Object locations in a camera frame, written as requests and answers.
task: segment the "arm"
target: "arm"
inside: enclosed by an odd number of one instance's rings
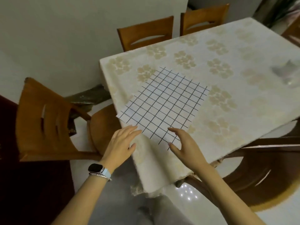
[[[265,225],[205,160],[198,145],[187,132],[176,128],[169,130],[178,135],[182,145],[179,150],[174,144],[169,143],[171,151],[204,182],[228,224]]]
[[[137,126],[127,126],[114,133],[99,162],[112,174],[134,152],[136,144],[129,148],[130,142],[141,133],[134,131]],[[52,225],[88,224],[95,204],[107,182],[106,178],[89,176],[81,188],[62,210]]]

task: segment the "watch face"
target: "watch face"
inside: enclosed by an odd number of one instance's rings
[[[102,170],[103,166],[101,164],[93,163],[88,167],[88,171],[91,172],[100,172]]]

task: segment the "woman's right hand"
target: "woman's right hand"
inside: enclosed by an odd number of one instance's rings
[[[200,151],[194,139],[184,130],[177,128],[168,128],[174,132],[180,139],[181,150],[174,144],[168,143],[171,151],[181,160],[181,162],[191,169],[193,172],[201,172],[206,167],[210,166],[205,160],[202,152]]]

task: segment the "hand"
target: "hand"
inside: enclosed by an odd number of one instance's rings
[[[141,130],[134,131],[136,128],[137,126],[129,125],[117,130],[112,136],[103,158],[100,161],[100,164],[106,167],[111,174],[134,152],[136,143],[130,148],[129,144],[142,132]]]
[[[191,169],[193,172],[200,172],[199,169],[207,167],[209,163],[205,160],[202,152],[200,151],[194,139],[184,130],[177,128],[168,128],[174,132],[180,139],[181,150],[174,144],[168,143],[171,151],[181,160],[181,162]]]

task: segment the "light blue watch strap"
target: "light blue watch strap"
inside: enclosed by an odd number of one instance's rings
[[[104,170],[102,172],[100,172],[100,174],[104,175],[107,178],[111,177],[111,174],[110,174],[110,172],[108,171],[107,168],[104,168]]]

